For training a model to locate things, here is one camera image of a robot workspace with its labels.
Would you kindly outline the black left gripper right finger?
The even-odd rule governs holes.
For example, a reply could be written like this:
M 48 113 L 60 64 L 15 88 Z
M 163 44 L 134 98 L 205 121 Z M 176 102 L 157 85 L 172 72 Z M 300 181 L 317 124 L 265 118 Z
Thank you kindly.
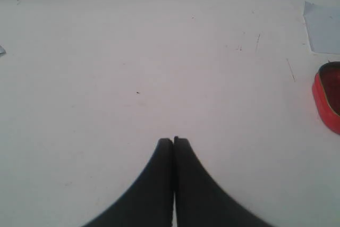
M 270 226 L 215 182 L 185 138 L 174 138 L 174 165 L 178 226 Z

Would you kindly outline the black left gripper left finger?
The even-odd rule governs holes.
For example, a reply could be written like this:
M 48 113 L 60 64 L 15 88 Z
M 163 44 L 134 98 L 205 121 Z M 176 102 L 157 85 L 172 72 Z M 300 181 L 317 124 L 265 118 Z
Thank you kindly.
M 128 190 L 85 226 L 172 226 L 173 204 L 173 142 L 162 138 Z

